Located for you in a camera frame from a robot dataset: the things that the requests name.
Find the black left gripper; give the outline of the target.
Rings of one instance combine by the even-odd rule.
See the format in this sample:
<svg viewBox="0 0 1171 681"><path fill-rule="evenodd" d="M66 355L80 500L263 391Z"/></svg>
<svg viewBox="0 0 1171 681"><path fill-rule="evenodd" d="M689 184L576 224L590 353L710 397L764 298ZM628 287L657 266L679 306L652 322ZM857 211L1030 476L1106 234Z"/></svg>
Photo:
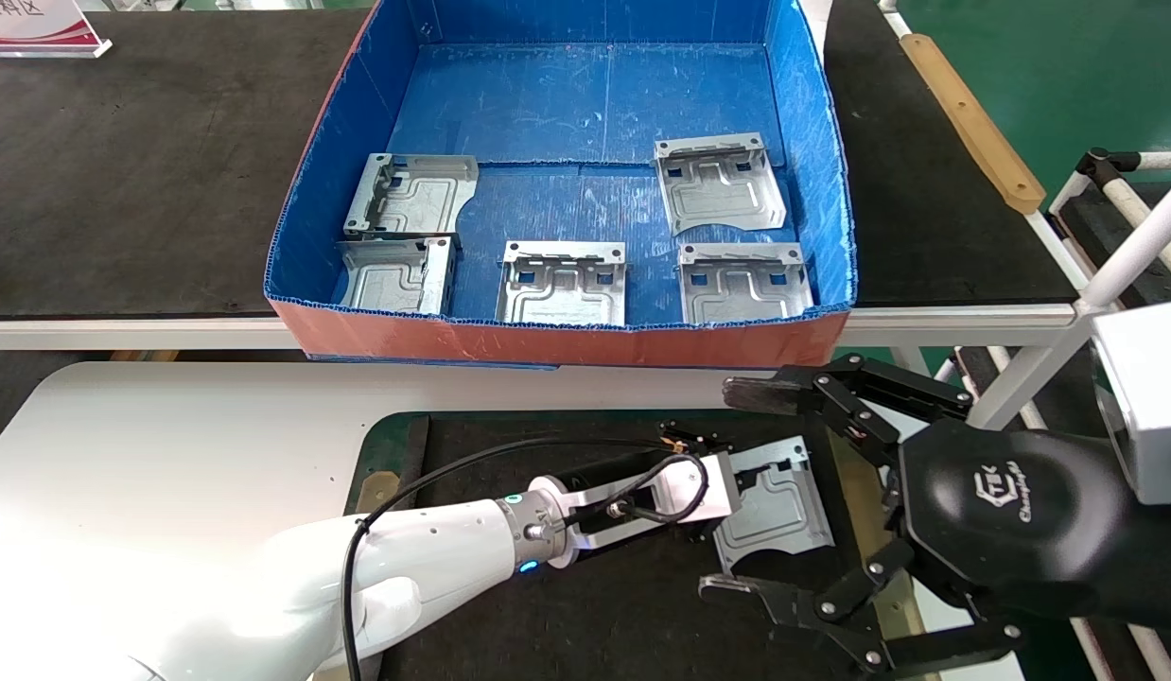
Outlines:
<svg viewBox="0 0 1171 681"><path fill-rule="evenodd" d="M677 421L658 424L658 434L665 445L642 447L619 456L576 465L567 470L547 475L546 497L608 498L624 490L634 480L653 470L673 453L711 456L711 454L728 454L734 449L733 443L721 443L715 432L699 434L682 428ZM655 473L651 481L641 484L637 491L634 491L634 496L649 493L652 498L694 498L698 495L706 495L710 483L711 475L703 460L674 460L667 468ZM689 542L707 543L724 523L724 520L690 523Z"/></svg>

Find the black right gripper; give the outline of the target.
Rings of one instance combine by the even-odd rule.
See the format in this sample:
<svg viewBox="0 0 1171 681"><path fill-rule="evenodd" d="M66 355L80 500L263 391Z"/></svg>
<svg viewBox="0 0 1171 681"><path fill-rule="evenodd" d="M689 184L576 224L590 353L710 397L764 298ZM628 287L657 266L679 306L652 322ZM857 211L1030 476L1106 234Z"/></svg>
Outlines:
<svg viewBox="0 0 1171 681"><path fill-rule="evenodd" d="M861 677L974 667L1023 646L1022 630L991 618L893 639L852 628L849 618L908 568L954 607L1171 630L1171 505L1136 498L1108 441L975 429L960 422L973 405L963 388L857 353L824 366L785 365L772 376L730 376L721 392L730 410L814 413L871 465L898 467L904 539L891 539L820 594L708 575L698 583L704 600L754 600L776 628L830 639ZM874 404L932 425L900 443L900 431Z"/></svg>

